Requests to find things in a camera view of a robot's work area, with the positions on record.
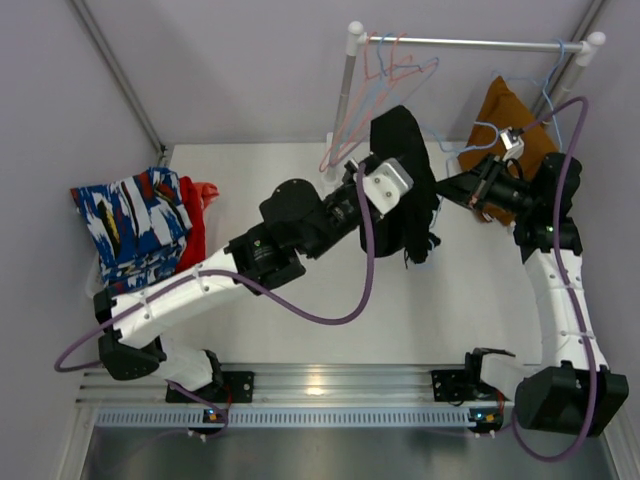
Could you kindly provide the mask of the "aluminium mounting rail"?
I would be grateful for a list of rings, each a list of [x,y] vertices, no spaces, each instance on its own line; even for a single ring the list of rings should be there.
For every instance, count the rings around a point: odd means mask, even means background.
[[[276,407],[438,406],[430,365],[227,364],[249,371],[252,405]],[[156,406],[167,386],[155,377],[119,382],[104,369],[81,376],[78,405]]]

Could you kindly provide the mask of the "white clothes rack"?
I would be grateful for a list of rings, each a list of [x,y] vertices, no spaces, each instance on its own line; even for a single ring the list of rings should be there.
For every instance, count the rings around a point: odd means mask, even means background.
[[[342,157],[339,155],[342,152],[342,147],[347,145],[350,150],[354,150],[360,144],[357,140],[345,140],[343,132],[348,121],[353,117],[350,95],[357,59],[359,55],[366,54],[366,49],[371,43],[378,46],[390,44],[392,47],[397,47],[399,44],[407,44],[466,50],[527,53],[557,52],[559,54],[558,62],[540,84],[541,96],[547,105],[551,107],[563,100],[571,92],[582,72],[591,64],[597,52],[605,45],[606,35],[602,32],[594,31],[580,41],[565,42],[561,39],[555,39],[547,43],[408,37],[404,34],[377,36],[365,32],[361,22],[351,22],[347,29],[345,65],[334,127],[333,131],[327,135],[325,156],[319,166],[322,181],[328,186],[333,186],[337,183],[337,166],[342,161]]]

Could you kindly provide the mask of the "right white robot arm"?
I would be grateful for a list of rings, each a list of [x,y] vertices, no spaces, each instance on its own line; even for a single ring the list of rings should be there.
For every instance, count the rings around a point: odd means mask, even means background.
[[[582,284],[582,244],[569,215],[582,166],[546,155],[530,180],[511,161],[489,154],[472,169],[440,180],[437,193],[469,210],[495,206],[515,217],[514,241],[531,283],[542,359],[527,368],[507,350],[476,348],[465,358],[469,383],[513,401],[521,427],[599,436],[629,395],[613,373],[589,319]]]

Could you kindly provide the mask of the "blue patterned trousers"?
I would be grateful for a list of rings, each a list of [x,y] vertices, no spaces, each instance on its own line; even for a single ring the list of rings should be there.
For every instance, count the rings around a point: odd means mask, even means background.
[[[112,294],[140,290],[176,273],[192,229],[176,172],[151,167],[70,193]]]

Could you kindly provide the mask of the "white plastic laundry basket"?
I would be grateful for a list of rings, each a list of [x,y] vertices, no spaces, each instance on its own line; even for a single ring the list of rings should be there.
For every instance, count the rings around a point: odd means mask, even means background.
[[[94,256],[94,259],[89,268],[87,279],[85,282],[84,292],[89,300],[100,293],[107,283],[103,279],[100,257],[98,254]]]

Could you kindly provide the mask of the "black trousers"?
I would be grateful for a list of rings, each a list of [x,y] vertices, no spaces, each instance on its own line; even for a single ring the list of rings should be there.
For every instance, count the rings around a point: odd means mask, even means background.
[[[365,182],[374,193],[374,256],[398,252],[405,263],[423,264],[440,239],[431,224],[440,202],[436,180],[420,127],[403,105],[391,108],[370,124],[365,173],[382,181]]]

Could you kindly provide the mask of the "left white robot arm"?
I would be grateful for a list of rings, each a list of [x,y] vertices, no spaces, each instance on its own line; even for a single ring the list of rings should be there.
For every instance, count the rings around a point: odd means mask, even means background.
[[[368,187],[381,165],[376,155],[350,163],[345,180],[325,197],[305,179],[288,179],[260,203],[260,222],[211,256],[141,292],[97,295],[101,366],[120,382],[158,377],[190,392],[220,387],[223,374],[216,353],[177,344],[167,333],[248,295],[266,297],[315,324],[351,323],[372,295],[374,226],[381,214]],[[303,258],[319,259],[354,230],[365,234],[366,267],[361,297],[350,312],[322,316],[278,294],[305,275]]]

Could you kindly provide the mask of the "orange white patterned trousers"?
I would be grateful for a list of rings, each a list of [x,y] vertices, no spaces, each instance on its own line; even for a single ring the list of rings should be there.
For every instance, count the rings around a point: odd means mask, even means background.
[[[200,201],[202,210],[206,210],[219,196],[216,185],[209,182],[194,182],[193,186]]]

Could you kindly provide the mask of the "red trousers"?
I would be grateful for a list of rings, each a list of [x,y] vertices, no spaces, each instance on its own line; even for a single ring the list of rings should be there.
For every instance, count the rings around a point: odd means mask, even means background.
[[[204,185],[194,184],[189,177],[184,176],[180,178],[180,188],[191,228],[186,234],[186,247],[177,263],[175,273],[181,273],[206,258],[204,211],[208,203],[204,196]]]

